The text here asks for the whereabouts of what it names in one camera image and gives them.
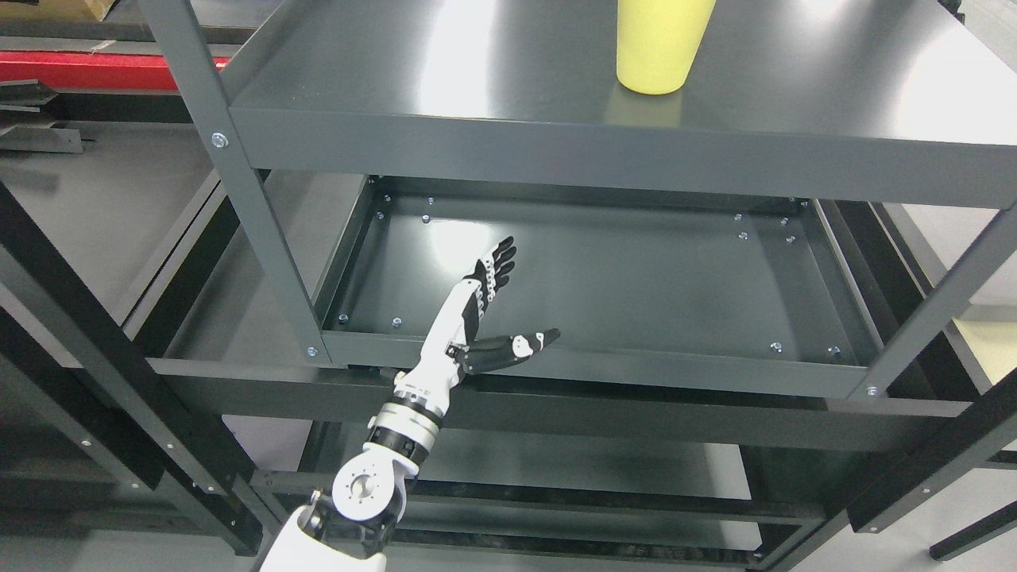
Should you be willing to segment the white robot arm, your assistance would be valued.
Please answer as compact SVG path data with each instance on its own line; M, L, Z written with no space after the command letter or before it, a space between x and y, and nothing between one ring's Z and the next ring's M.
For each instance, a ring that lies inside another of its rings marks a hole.
M442 428L450 388L399 383L368 423L360 454L342 464L330 495L315 491L277 533L261 571L385 571L384 549L404 516L408 479L418 477ZM363 556L326 541L336 520L357 526Z

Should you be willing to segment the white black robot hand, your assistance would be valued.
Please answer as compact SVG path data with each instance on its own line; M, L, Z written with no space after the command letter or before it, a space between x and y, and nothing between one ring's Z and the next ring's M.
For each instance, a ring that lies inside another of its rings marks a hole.
M393 384L396 396L435 403L447 398L465 377L519 365L559 340L562 333L556 328L478 337L481 321L508 285L516 251L512 236L502 239L454 284L427 332L417 366Z

